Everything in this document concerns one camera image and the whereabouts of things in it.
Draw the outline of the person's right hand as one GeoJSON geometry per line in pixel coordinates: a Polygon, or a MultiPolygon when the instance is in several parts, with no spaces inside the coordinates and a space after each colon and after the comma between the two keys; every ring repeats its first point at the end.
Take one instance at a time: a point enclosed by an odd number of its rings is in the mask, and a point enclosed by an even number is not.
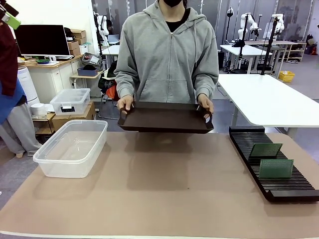
{"type": "Polygon", "coordinates": [[[131,105],[134,101],[134,98],[131,95],[125,95],[122,98],[120,98],[117,102],[117,108],[125,109],[126,111],[129,111],[131,109],[131,105]]]}

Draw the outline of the person's left hand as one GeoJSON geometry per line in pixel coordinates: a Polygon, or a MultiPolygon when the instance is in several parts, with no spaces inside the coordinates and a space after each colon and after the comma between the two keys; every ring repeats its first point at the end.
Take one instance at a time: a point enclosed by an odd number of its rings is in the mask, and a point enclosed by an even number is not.
{"type": "Polygon", "coordinates": [[[200,106],[205,108],[211,114],[214,113],[214,105],[213,102],[207,97],[205,94],[200,94],[197,97],[197,102],[200,106]]]}

